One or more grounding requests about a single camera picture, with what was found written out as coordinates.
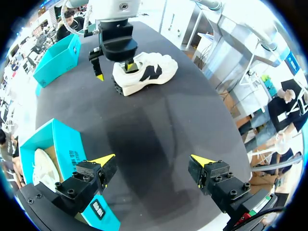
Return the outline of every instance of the screw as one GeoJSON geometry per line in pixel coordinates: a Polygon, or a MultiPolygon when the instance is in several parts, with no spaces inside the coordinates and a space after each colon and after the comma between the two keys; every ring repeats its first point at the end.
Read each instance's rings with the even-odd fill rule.
{"type": "Polygon", "coordinates": [[[86,182],[90,181],[90,177],[88,175],[83,176],[83,180],[86,182]]]}
{"type": "Polygon", "coordinates": [[[230,192],[229,192],[229,195],[231,198],[234,198],[236,195],[237,195],[237,191],[235,189],[232,189],[230,192]]]}
{"type": "Polygon", "coordinates": [[[74,190],[74,189],[69,189],[69,190],[67,190],[67,194],[68,194],[69,196],[74,196],[75,190],[74,190]]]}
{"type": "Polygon", "coordinates": [[[228,173],[227,173],[227,177],[228,177],[228,178],[233,177],[233,172],[228,172],[228,173]]]}
{"type": "Polygon", "coordinates": [[[121,10],[126,10],[127,8],[128,8],[128,4],[127,3],[120,4],[120,9],[121,10]]]}
{"type": "Polygon", "coordinates": [[[61,183],[60,182],[56,182],[54,185],[56,186],[56,188],[58,188],[58,187],[61,186],[61,183]]]}
{"type": "Polygon", "coordinates": [[[244,183],[244,185],[243,185],[243,189],[244,190],[248,190],[248,189],[250,189],[250,183],[244,183]]]}
{"type": "Polygon", "coordinates": [[[217,177],[215,177],[215,181],[216,182],[220,182],[222,180],[222,176],[217,176],[217,177]]]}
{"type": "Polygon", "coordinates": [[[29,204],[29,205],[31,205],[31,204],[33,204],[33,199],[32,198],[29,198],[28,200],[27,200],[27,203],[29,204]]]}

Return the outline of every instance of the black bolt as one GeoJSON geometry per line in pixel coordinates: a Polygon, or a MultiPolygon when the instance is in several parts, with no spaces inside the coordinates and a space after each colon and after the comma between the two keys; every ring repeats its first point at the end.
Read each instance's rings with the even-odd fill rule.
{"type": "Polygon", "coordinates": [[[220,182],[222,180],[222,176],[217,176],[217,177],[215,177],[215,181],[216,182],[220,182]]]}
{"type": "Polygon", "coordinates": [[[235,189],[232,189],[230,192],[229,192],[229,195],[231,198],[234,198],[236,195],[237,195],[237,191],[235,189]]]}
{"type": "Polygon", "coordinates": [[[67,190],[67,194],[69,196],[74,196],[75,195],[75,190],[74,189],[69,189],[69,190],[67,190]]]}
{"type": "Polygon", "coordinates": [[[250,183],[248,183],[248,182],[244,183],[243,189],[244,189],[244,190],[250,189],[250,183]]]}
{"type": "Polygon", "coordinates": [[[228,172],[228,173],[227,173],[227,177],[228,177],[228,178],[233,177],[233,172],[228,172]]]}
{"type": "Polygon", "coordinates": [[[83,180],[86,182],[90,181],[90,177],[88,175],[83,176],[83,180]]]}
{"type": "Polygon", "coordinates": [[[60,182],[55,182],[54,184],[56,186],[56,188],[60,187],[61,186],[61,183],[60,182]]]}
{"type": "Polygon", "coordinates": [[[33,201],[32,198],[29,198],[29,199],[27,200],[27,202],[28,202],[29,205],[31,205],[31,204],[33,204],[34,201],[33,201]]]}

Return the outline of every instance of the black t-shirt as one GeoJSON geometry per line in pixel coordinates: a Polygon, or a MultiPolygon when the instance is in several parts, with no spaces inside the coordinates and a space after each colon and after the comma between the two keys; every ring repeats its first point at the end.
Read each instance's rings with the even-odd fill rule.
{"type": "MultiPolygon", "coordinates": [[[[75,31],[80,31],[83,29],[83,24],[85,20],[83,17],[76,17],[74,18],[73,23],[71,24],[71,28],[75,31]]],[[[60,28],[57,31],[57,41],[60,41],[61,39],[64,39],[66,36],[69,36],[71,32],[69,32],[64,25],[60,26],[60,28]]]]}
{"type": "Polygon", "coordinates": [[[294,103],[296,103],[297,97],[301,91],[301,87],[294,81],[294,80],[288,80],[285,82],[282,82],[282,89],[284,91],[286,90],[293,90],[295,92],[295,100],[292,100],[289,103],[285,103],[284,99],[281,99],[279,97],[274,98],[269,104],[269,115],[270,119],[273,122],[276,131],[280,131],[285,129],[287,126],[289,126],[291,123],[294,124],[295,128],[297,131],[300,131],[303,127],[303,125],[306,123],[307,118],[308,118],[308,112],[305,113],[304,115],[300,115],[299,110],[292,112],[288,115],[288,117],[281,122],[278,120],[278,116],[282,113],[288,113],[291,111],[292,107],[294,106],[294,103]]]}

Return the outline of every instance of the black tabletop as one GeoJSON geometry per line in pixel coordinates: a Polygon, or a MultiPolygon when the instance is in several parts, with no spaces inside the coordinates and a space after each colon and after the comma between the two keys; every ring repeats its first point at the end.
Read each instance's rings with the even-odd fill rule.
{"type": "Polygon", "coordinates": [[[104,82],[94,75],[88,54],[98,47],[98,37],[81,38],[78,66],[42,89],[36,127],[56,118],[81,132],[88,159],[116,154],[118,171],[103,195],[121,230],[196,231],[220,211],[188,173],[189,156],[222,159],[247,181],[245,147],[197,66],[150,27],[133,24],[137,53],[169,54],[179,65],[175,76],[121,96],[111,79],[113,62],[100,58],[104,82]]]}

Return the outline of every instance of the teal shoe box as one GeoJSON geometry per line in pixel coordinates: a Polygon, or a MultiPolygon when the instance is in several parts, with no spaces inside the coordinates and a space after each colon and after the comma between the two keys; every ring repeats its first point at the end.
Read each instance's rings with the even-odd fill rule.
{"type": "MultiPolygon", "coordinates": [[[[50,150],[51,147],[54,147],[59,175],[63,180],[72,176],[72,173],[76,170],[75,165],[77,163],[86,160],[80,132],[56,119],[51,119],[38,128],[34,134],[20,146],[19,156],[21,158],[26,184],[32,183],[34,169],[32,164],[34,164],[35,150],[40,148],[48,153],[47,150],[50,150]]],[[[102,195],[94,196],[91,203],[82,213],[82,216],[89,225],[100,230],[118,231],[120,228],[119,220],[115,217],[102,195]],[[91,207],[91,204],[97,201],[106,212],[102,219],[98,218],[96,211],[91,207]]]]}
{"type": "Polygon", "coordinates": [[[81,42],[69,35],[50,47],[37,65],[33,77],[44,88],[57,77],[77,66],[81,42]]]}

